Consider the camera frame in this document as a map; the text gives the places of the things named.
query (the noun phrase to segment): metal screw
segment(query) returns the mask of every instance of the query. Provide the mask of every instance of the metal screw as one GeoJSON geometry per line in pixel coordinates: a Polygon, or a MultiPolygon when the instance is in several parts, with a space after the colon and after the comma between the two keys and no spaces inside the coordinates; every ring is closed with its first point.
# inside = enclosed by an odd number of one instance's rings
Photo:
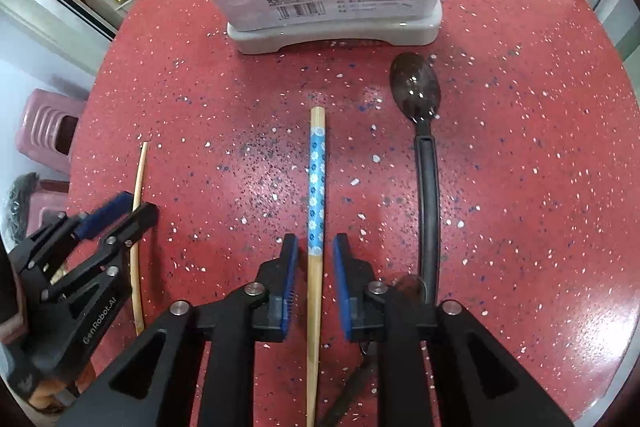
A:
{"type": "Polygon", "coordinates": [[[187,301],[175,301],[169,311],[174,315],[184,315],[187,311],[189,311],[189,303],[187,301]]]}
{"type": "Polygon", "coordinates": [[[388,290],[388,286],[382,281],[371,281],[367,288],[373,295],[382,295],[388,290]]]}
{"type": "Polygon", "coordinates": [[[444,301],[442,311],[447,315],[458,315],[462,311],[462,305],[458,301],[444,301]]]}
{"type": "Polygon", "coordinates": [[[260,295],[264,292],[264,286],[259,282],[250,282],[247,286],[244,287],[244,293],[247,295],[260,295]]]}

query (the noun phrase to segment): label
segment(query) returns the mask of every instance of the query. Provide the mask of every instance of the label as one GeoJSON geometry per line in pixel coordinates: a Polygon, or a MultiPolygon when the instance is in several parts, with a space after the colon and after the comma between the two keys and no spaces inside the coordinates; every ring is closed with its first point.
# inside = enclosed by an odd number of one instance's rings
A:
{"type": "Polygon", "coordinates": [[[312,21],[377,17],[422,17],[436,0],[217,0],[238,31],[312,21]]]}

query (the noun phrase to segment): red speckled tabletop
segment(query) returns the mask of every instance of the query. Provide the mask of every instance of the red speckled tabletop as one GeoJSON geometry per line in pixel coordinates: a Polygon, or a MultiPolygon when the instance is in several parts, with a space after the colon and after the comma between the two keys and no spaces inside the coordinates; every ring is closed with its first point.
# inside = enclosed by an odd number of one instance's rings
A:
{"type": "MultiPolygon", "coordinates": [[[[464,303],[576,419],[606,391],[638,317],[638,105],[584,0],[442,2],[440,35],[414,49],[442,86],[439,296],[464,303]]],[[[140,144],[151,142],[143,198],[161,217],[140,253],[146,319],[252,280],[286,232],[305,247],[318,104],[327,244],[347,232],[380,277],[414,271],[414,130],[388,87],[405,48],[316,42],[242,56],[225,25],[208,0],[139,0],[74,142],[73,210],[133,190],[140,144]]],[[[320,413],[360,358],[338,326],[328,253],[325,266],[320,413]]],[[[259,426],[304,423],[298,289],[287,342],[256,346],[259,426]]],[[[98,370],[133,331],[127,306],[95,355],[98,370]]],[[[374,399],[367,391],[348,421],[375,425],[374,399]]]]}

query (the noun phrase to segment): pink plastic stool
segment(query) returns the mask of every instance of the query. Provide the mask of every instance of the pink plastic stool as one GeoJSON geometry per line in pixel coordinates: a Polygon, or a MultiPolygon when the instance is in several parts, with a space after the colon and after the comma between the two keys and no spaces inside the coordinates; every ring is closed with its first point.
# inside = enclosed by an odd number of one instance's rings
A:
{"type": "Polygon", "coordinates": [[[60,212],[66,212],[68,182],[40,180],[29,199],[27,235],[44,224],[52,223],[60,212]]]}
{"type": "Polygon", "coordinates": [[[25,156],[69,174],[71,142],[84,102],[63,94],[35,89],[29,96],[15,146],[25,156]]]}

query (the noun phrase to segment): spoon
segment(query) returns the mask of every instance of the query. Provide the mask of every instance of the spoon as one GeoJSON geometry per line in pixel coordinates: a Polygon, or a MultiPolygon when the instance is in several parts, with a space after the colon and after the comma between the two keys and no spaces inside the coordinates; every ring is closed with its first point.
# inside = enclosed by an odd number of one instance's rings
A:
{"type": "Polygon", "coordinates": [[[391,63],[389,83],[396,105],[415,124],[418,171],[418,273],[425,286],[425,302],[435,304],[440,264],[440,190],[436,145],[431,120],[440,106],[440,85],[421,55],[401,53],[391,63]]]}

